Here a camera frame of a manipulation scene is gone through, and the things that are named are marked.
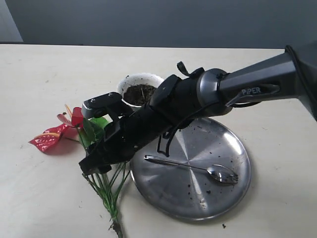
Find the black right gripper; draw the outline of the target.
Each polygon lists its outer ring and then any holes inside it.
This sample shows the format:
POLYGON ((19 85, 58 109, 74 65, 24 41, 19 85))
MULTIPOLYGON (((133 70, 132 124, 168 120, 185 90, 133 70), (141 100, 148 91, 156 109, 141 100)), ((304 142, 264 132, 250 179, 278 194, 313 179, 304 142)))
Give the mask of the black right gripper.
POLYGON ((103 94, 83 102, 84 118, 109 115, 112 122, 104 129, 100 142, 86 149, 79 162, 84 175, 106 174, 110 164, 130 160, 134 154, 175 127, 186 128, 198 110, 196 78, 168 77, 140 109, 125 104, 117 92, 103 94))

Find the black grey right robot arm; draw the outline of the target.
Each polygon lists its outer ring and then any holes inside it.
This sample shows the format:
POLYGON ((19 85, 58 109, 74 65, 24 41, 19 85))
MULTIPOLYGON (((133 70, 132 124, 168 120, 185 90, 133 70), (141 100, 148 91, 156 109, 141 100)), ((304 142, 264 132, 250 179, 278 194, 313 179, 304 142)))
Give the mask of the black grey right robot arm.
POLYGON ((222 116, 233 108, 297 98, 313 117, 317 115, 316 42, 286 46, 284 53, 232 73, 218 68, 190 73, 181 62, 177 67, 186 78, 169 76, 138 110, 116 92, 83 103, 84 118, 109 115, 112 119, 80 161, 84 175, 105 174, 113 164, 130 161, 153 140, 170 143, 176 131, 194 119, 222 116))

